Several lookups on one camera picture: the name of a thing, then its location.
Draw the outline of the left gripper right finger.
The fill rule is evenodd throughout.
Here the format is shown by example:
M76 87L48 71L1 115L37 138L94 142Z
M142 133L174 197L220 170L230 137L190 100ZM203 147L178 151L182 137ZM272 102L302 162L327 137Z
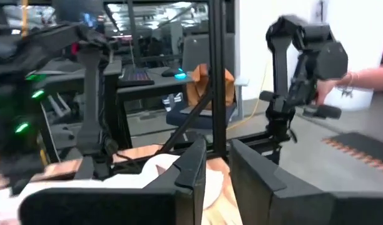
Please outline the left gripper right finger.
M236 139L230 176L246 225L383 225L383 192L323 191Z

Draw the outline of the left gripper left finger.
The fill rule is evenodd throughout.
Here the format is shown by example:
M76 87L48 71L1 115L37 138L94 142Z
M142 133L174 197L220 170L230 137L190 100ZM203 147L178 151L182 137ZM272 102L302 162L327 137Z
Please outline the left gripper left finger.
M142 189L49 188L21 203L22 225L194 225L202 220L206 142Z

